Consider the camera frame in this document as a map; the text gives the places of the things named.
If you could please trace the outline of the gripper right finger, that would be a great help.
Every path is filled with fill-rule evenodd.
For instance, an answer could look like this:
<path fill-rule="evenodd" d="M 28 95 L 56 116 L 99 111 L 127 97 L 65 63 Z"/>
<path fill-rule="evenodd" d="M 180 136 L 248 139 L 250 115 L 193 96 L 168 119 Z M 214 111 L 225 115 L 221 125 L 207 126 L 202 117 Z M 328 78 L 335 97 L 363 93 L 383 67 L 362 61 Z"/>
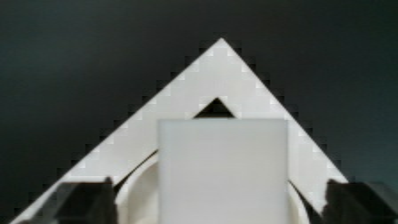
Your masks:
<path fill-rule="evenodd" d="M 383 183 L 340 183 L 326 191 L 324 224 L 398 224 L 398 193 Z"/>

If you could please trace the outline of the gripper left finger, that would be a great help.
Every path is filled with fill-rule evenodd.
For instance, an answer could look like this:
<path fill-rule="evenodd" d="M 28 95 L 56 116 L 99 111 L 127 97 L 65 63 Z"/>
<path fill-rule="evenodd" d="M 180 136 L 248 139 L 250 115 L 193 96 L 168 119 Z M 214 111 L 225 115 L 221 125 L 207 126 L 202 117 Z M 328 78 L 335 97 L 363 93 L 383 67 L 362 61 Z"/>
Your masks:
<path fill-rule="evenodd" d="M 29 224 L 118 224 L 113 180 L 65 182 Z"/>

